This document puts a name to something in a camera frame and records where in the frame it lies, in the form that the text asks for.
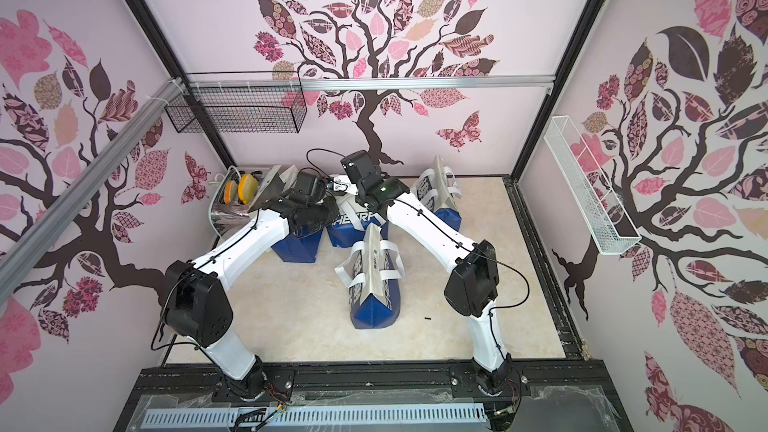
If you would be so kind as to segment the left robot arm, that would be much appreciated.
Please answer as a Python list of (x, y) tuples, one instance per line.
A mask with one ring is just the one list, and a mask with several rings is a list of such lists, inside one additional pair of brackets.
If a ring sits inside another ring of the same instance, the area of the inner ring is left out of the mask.
[(173, 262), (165, 273), (167, 291), (155, 336), (172, 329), (218, 367), (232, 394), (247, 401), (259, 398), (266, 389), (262, 361), (235, 332), (227, 291), (273, 245), (337, 219), (332, 190), (331, 178), (301, 171), (292, 187), (270, 198), (221, 245), (196, 259)]

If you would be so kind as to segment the blue takeout bag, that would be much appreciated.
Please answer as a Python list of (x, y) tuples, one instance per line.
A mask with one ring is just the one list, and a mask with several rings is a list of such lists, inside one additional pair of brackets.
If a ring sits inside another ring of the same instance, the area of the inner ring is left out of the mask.
[(382, 329), (397, 320), (405, 268), (397, 245), (383, 238), (380, 226), (368, 225), (363, 239), (354, 243), (335, 272), (348, 290), (355, 329)]
[[(299, 169), (296, 165), (274, 165), (256, 169), (250, 175), (258, 182), (254, 198), (248, 204), (248, 216), (253, 219), (257, 210), (269, 199), (281, 195), (295, 184)], [(272, 246), (272, 250), (285, 263), (312, 264), (317, 260), (321, 238), (321, 231), (310, 234), (310, 229), (304, 226), (299, 229), (298, 236), (289, 232)]]

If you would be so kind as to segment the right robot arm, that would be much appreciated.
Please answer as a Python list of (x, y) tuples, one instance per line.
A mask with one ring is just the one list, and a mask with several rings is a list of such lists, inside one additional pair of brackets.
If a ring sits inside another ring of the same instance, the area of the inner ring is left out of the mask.
[(469, 321), (478, 387), (488, 396), (501, 395), (512, 379), (513, 364), (498, 323), (502, 263), (493, 245), (487, 240), (475, 242), (442, 222), (400, 179), (382, 172), (367, 151), (356, 151), (340, 163), (358, 205), (381, 213), (408, 233), (448, 272), (444, 297)]

